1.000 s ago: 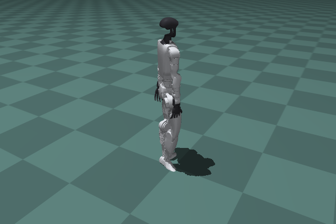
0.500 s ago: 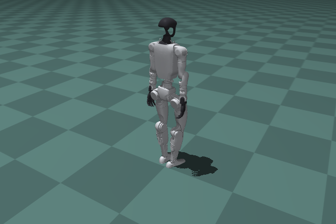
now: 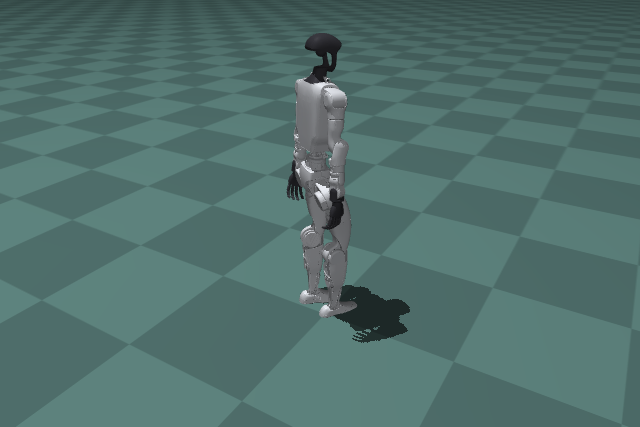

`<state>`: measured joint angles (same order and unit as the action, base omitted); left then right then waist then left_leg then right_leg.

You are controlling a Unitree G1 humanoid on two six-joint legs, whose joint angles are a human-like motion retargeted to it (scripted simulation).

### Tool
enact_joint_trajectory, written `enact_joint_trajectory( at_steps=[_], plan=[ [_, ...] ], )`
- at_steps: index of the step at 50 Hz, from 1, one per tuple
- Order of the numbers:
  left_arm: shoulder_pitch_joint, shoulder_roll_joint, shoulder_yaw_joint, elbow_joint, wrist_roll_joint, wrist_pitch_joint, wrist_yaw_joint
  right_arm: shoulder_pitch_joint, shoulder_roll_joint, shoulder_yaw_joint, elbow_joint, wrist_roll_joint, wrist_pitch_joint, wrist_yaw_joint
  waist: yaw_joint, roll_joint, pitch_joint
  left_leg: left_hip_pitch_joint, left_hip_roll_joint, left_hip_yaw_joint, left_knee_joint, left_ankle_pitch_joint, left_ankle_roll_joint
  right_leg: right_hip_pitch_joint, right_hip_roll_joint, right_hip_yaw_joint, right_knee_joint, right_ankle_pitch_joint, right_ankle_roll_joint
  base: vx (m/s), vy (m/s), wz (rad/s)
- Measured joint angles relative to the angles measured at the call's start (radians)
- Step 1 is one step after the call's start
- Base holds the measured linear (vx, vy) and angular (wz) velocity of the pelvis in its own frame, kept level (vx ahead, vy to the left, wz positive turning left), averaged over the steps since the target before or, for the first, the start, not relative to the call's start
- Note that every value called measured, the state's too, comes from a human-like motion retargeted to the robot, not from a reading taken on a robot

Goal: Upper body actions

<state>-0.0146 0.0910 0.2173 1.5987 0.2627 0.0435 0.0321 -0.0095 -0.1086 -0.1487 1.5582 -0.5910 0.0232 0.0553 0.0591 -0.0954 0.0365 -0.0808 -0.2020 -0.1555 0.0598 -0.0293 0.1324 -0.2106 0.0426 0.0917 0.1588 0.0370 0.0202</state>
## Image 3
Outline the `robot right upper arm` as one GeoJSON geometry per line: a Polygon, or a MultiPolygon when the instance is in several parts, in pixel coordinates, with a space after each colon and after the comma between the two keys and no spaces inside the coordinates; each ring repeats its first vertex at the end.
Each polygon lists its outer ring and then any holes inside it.
{"type": "Polygon", "coordinates": [[[343,91],[339,89],[325,88],[323,102],[327,110],[327,118],[328,118],[327,120],[328,148],[329,148],[329,151],[333,154],[335,144],[338,141],[345,141],[341,138],[341,133],[344,129],[344,118],[345,118],[345,110],[347,107],[347,96],[343,91]]]}

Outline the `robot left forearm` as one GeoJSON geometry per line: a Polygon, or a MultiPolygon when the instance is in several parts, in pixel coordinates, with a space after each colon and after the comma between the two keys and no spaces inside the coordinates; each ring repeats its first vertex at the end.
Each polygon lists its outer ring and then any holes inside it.
{"type": "Polygon", "coordinates": [[[306,155],[307,155],[307,150],[305,150],[303,147],[300,146],[299,144],[299,138],[298,138],[298,131],[295,127],[294,130],[294,141],[295,141],[295,146],[294,146],[294,152],[293,152],[293,156],[295,162],[296,162],[296,167],[295,170],[300,168],[301,162],[306,160],[306,155]]]}

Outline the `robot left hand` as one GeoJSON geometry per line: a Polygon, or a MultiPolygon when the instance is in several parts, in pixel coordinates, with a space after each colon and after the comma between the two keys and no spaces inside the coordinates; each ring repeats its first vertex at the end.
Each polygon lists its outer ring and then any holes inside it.
{"type": "Polygon", "coordinates": [[[300,193],[301,198],[304,199],[304,197],[303,197],[303,193],[302,193],[302,187],[298,184],[296,176],[295,176],[295,167],[296,167],[296,162],[295,162],[295,160],[293,160],[292,169],[291,169],[293,173],[291,174],[291,176],[289,177],[289,180],[288,180],[287,196],[288,196],[288,198],[290,198],[290,187],[291,187],[291,197],[292,197],[293,200],[295,200],[295,198],[294,198],[294,186],[295,186],[295,196],[296,196],[296,199],[299,201],[299,198],[298,198],[298,187],[299,187],[299,193],[300,193]]]}

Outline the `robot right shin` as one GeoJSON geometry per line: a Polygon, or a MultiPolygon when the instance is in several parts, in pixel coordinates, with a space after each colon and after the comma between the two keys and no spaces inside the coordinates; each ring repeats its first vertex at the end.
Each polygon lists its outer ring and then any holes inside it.
{"type": "Polygon", "coordinates": [[[331,309],[335,309],[340,307],[339,299],[346,277],[348,251],[344,254],[341,249],[335,249],[329,254],[328,261],[329,264],[326,261],[323,263],[324,279],[328,287],[328,305],[331,305],[331,309]]]}

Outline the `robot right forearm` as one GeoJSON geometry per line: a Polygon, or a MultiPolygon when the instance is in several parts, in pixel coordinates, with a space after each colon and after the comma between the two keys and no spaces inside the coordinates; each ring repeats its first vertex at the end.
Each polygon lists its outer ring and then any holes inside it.
{"type": "Polygon", "coordinates": [[[345,141],[338,141],[333,150],[332,157],[329,158],[328,164],[330,165],[330,190],[332,188],[337,190],[337,199],[345,195],[345,171],[344,165],[346,163],[346,156],[348,153],[348,144],[345,141]]]}

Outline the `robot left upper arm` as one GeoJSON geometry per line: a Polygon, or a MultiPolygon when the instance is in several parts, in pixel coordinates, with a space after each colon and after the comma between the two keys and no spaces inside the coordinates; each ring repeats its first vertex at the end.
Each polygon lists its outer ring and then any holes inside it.
{"type": "Polygon", "coordinates": [[[298,79],[295,83],[295,92],[296,92],[296,129],[297,129],[297,90],[298,90],[298,85],[300,83],[302,79],[298,79]]]}

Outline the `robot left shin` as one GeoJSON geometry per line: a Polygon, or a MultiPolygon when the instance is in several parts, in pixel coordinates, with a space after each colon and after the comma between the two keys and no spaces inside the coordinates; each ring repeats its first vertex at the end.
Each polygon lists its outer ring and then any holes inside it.
{"type": "Polygon", "coordinates": [[[309,290],[311,295],[319,294],[318,283],[320,280],[320,272],[321,272],[322,261],[323,261],[323,256],[321,254],[323,245],[324,245],[324,234],[321,238],[320,243],[315,247],[308,247],[302,243],[304,269],[306,269],[308,273],[308,284],[309,284],[309,290]],[[311,293],[312,291],[313,293],[311,293]]]}

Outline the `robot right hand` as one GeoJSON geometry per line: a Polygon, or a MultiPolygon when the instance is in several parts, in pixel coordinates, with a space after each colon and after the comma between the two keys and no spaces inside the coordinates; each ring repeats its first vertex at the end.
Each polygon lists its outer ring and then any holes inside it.
{"type": "Polygon", "coordinates": [[[341,217],[344,214],[343,204],[341,202],[344,201],[344,196],[337,199],[337,190],[332,188],[330,190],[330,201],[332,202],[332,207],[330,210],[330,219],[326,226],[323,226],[323,229],[333,229],[341,222],[341,217]]]}

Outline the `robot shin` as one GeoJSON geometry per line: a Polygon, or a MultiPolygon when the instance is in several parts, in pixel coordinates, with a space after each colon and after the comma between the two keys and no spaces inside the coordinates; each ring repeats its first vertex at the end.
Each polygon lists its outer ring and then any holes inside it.
{"type": "Polygon", "coordinates": [[[302,243],[304,269],[306,269],[308,273],[308,284],[309,284],[309,290],[311,295],[319,294],[318,283],[320,280],[320,272],[321,272],[322,261],[323,261],[323,256],[321,254],[323,245],[324,245],[324,234],[321,238],[320,243],[315,247],[308,247],[302,243]],[[313,293],[311,293],[312,291],[313,293]]]}
{"type": "Polygon", "coordinates": [[[331,309],[335,309],[340,307],[339,299],[346,277],[348,251],[344,254],[341,249],[335,249],[329,254],[328,261],[329,264],[326,261],[323,263],[324,279],[328,287],[328,305],[331,305],[331,309]]]}

